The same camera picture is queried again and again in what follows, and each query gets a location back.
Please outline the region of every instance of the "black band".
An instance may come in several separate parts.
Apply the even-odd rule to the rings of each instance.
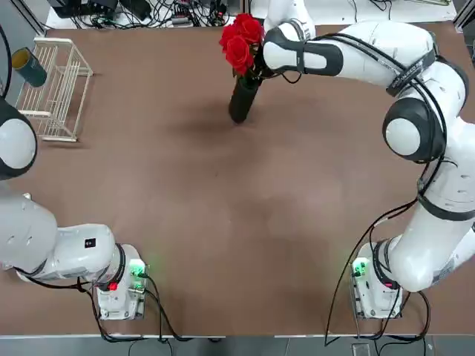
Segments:
[[[399,288],[399,284],[395,280],[391,280],[381,268],[381,263],[379,262],[379,249],[384,241],[380,241],[376,243],[376,247],[374,248],[373,252],[373,270],[379,280],[386,288],[396,290]]]
[[[297,70],[299,73],[302,74],[307,74],[305,71],[305,61],[304,61],[304,49],[305,49],[305,35],[300,26],[296,23],[295,20],[290,20],[287,22],[288,24],[291,24],[292,27],[294,27],[295,32],[297,33],[298,36],[298,49],[295,51],[295,55],[297,56]]]
[[[423,70],[427,69],[437,60],[436,51],[432,49],[423,55],[418,61],[407,67],[400,73],[393,82],[386,88],[386,92],[391,96],[398,95],[402,89],[414,78],[416,78]]]
[[[417,195],[417,200],[422,204],[425,210],[427,210],[433,216],[438,217],[442,220],[467,221],[475,217],[475,210],[463,212],[448,211],[438,207],[437,205],[434,205],[432,202],[429,201],[428,198],[420,194]]]
[[[107,291],[109,288],[109,284],[111,283],[118,283],[122,279],[122,276],[124,275],[124,270],[125,270],[125,252],[122,246],[119,243],[116,243],[117,249],[119,250],[119,268],[117,269],[116,274],[111,278],[111,280],[101,283],[97,285],[96,287],[99,288],[101,291]]]

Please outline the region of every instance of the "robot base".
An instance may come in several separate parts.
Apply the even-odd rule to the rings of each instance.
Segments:
[[[390,317],[400,315],[402,289],[398,296],[397,289],[388,288],[379,281],[373,269],[373,256],[369,243],[361,247],[357,258],[353,261],[350,282],[353,310],[357,318],[386,319],[394,303],[396,305]]]
[[[132,245],[121,245],[125,252],[125,270],[114,291],[96,288],[101,320],[132,320],[143,318],[145,281],[134,274],[146,273],[145,263]]]

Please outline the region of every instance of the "black vase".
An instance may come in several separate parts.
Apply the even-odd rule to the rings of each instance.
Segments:
[[[240,77],[236,80],[235,90],[229,102],[229,115],[236,124],[241,124],[246,120],[247,114],[258,93],[262,80],[247,79]]]

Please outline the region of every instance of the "floor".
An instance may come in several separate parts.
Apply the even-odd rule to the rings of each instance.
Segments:
[[[390,342],[382,338],[378,346]],[[364,350],[368,344],[370,354],[357,352],[353,354],[354,346]],[[2,356],[171,356],[168,345],[162,345],[155,339],[135,343],[128,354],[130,343],[108,344],[98,337],[59,337],[0,340]],[[323,347],[321,337],[296,337],[287,339],[274,337],[228,337],[219,343],[207,339],[196,339],[187,343],[171,341],[173,356],[376,356],[373,342],[356,340],[352,337],[342,338],[327,348]],[[423,343],[411,345],[396,345],[384,348],[384,356],[422,356]],[[427,356],[469,356],[474,354],[475,337],[471,336],[438,336],[427,337]]]

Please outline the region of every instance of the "black label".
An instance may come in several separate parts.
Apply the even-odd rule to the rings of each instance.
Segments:
[[[96,247],[96,239],[86,239],[84,241],[84,248]]]

